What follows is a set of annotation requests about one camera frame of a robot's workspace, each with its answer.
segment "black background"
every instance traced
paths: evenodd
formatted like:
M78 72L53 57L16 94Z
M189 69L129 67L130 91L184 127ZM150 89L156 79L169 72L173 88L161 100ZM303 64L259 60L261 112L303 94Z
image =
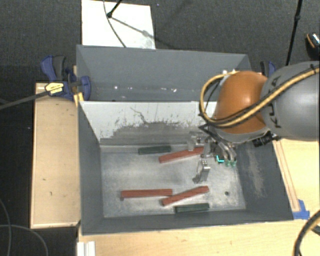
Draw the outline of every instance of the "black background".
M298 0L124 0L151 5L156 48L248 54L252 69L260 61L285 65ZM304 38L319 33L320 1L302 4L291 63L308 61ZM40 61L64 55L76 64L81 43L80 0L0 1L0 98L27 97L46 77ZM11 222L29 226L33 149L33 103L0 111L0 199ZM0 208L0 225L6 224ZM32 234L13 229L11 255L45 255ZM39 230L50 256L76 254L76 229ZM0 228L0 256L8 230Z

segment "blue clamp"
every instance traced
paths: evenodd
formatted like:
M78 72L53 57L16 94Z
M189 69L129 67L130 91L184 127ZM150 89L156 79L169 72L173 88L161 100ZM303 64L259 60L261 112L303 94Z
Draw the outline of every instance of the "blue clamp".
M276 71L276 66L271 61L261 61L260 67L262 75L266 76L267 78Z
M300 205L300 211L293 212L293 218L295 220L308 220L310 218L310 211L306 210L304 201L298 199Z
M62 97L69 101L73 101L74 93L72 91L72 87L77 81L77 77L69 68L64 69L65 59L66 58L64 56L48 55L41 61L41 69L42 72L49 78L50 83L59 82L60 84L63 84L63 87L61 90L59 90L59 92L51 93L48 91L48 95L51 97ZM64 74L67 75L68 81L64 80ZM91 94L90 79L88 76L82 76L80 81L83 99L88 101Z

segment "wooden block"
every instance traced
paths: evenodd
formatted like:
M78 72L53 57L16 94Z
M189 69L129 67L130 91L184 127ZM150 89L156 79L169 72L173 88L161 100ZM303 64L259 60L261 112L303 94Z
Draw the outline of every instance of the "wooden block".
M173 196L170 196L168 198L164 198L161 200L162 205L163 206L167 206L170 204L173 204L177 201L180 201L182 199L186 199L186 198L191 198L197 195L201 195L201 194L205 194L209 192L209 187L208 186L198 186L196 188L193 188L191 190L179 193L179 194L175 194Z
M124 198L146 198L146 197L168 197L172 196L172 189L142 189L122 190L121 199Z
M164 154L162 156L159 156L159 162L160 162L160 164L163 164L163 163L167 163L167 162L178 160L178 159L192 157L192 156L202 154L203 151L204 151L203 147L196 147L192 151L183 150L183 151L174 152L174 153L170 153L170 154Z

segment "wooden platform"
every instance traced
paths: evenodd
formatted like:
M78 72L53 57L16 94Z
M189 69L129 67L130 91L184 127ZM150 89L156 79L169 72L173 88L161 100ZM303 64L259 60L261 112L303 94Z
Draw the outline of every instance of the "wooden platform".
M37 84L37 92L44 84ZM33 229L75 226L80 220L77 153L77 114L73 102L62 98L38 99L34 109L34 147L30 226ZM319 205L319 144L281 140L275 152L286 183L291 207L297 198L315 213ZM96 255L291 255L304 220L187 230L81 236L95 241ZM303 255L320 251L319 238L310 234Z

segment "gray bin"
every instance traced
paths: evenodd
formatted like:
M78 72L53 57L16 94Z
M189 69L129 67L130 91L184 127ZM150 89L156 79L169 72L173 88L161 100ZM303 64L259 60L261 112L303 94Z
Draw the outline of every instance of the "gray bin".
M192 182L199 156L160 164L161 154L138 155L138 149L147 146L187 149L189 132L203 124L197 102L201 87L233 68L249 70L248 57L77 47L78 76L89 75L92 82L90 101L78 108L84 235L293 219L272 144L238 146L236 167L211 159L208 179L201 184ZM208 112L214 108L213 102ZM209 193L168 206L161 206L163 197L120 200L121 190L173 189L177 194L205 185ZM174 213L174 206L194 203L209 203L210 210Z

